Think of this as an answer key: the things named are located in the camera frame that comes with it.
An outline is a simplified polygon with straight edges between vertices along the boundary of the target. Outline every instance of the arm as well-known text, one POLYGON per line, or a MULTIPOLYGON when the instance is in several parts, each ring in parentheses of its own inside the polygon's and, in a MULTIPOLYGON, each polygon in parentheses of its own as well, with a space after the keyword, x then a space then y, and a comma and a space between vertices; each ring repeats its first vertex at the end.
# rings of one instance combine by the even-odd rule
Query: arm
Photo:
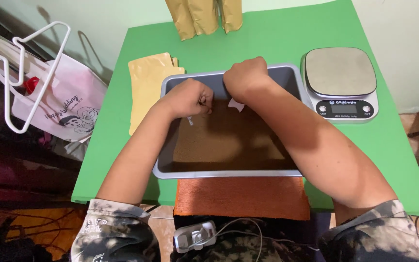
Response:
POLYGON ((212 99, 213 91, 191 78, 161 98, 117 156, 96 198, 140 205, 172 120, 211 113, 212 99))
POLYGON ((397 199, 376 165, 331 123, 277 85, 262 57, 234 64, 224 83, 273 129, 302 175, 332 197, 337 224, 397 199))

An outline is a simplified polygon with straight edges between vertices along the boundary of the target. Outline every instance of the digital scale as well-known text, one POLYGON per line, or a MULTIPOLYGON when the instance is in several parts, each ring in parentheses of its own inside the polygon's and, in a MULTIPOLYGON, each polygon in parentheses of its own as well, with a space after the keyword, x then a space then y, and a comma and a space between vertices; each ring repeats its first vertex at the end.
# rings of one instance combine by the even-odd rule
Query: digital scale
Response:
POLYGON ((379 110, 376 75, 366 53, 333 47, 309 51, 302 76, 314 110, 331 123, 365 123, 379 110))

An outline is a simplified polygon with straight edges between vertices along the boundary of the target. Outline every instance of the shirt sleeve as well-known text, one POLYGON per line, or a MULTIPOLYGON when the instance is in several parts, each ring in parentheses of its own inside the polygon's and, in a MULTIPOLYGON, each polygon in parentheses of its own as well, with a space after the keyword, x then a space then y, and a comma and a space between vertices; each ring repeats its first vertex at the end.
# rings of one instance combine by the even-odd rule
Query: shirt sleeve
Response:
POLYGON ((399 200, 384 202, 330 229, 318 246, 329 262, 419 262, 415 224, 399 200))
POLYGON ((75 241, 73 262, 160 261, 149 214, 135 205, 92 199, 75 241))

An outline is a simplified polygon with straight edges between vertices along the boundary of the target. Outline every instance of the orange towel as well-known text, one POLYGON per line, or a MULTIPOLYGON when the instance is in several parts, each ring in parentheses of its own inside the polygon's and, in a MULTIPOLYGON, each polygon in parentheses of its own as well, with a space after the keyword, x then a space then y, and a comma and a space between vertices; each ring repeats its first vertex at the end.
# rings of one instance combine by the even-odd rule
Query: orange towel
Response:
POLYGON ((175 215, 309 220, 301 177, 179 179, 175 215))

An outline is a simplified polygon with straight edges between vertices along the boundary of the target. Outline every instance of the green tabletop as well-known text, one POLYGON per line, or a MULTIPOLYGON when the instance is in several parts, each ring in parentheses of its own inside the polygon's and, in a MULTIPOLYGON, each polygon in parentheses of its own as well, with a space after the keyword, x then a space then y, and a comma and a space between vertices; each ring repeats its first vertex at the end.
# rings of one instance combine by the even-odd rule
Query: green tabletop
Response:
MULTIPOLYGON (((337 125, 381 170, 405 210, 419 215, 419 169, 376 59, 351 0, 243 14, 243 26, 225 34, 180 41, 172 22, 130 28, 104 98, 95 132, 72 194, 75 202, 95 197, 108 169, 129 139, 132 94, 127 63, 169 52, 187 73, 229 69, 262 56, 268 64, 300 66, 302 55, 323 47, 357 47, 370 57, 378 81, 379 113, 365 124, 337 125)), ((173 205, 177 180, 151 176, 144 203, 173 205)), ((313 210, 332 210, 330 197, 305 183, 313 210)))

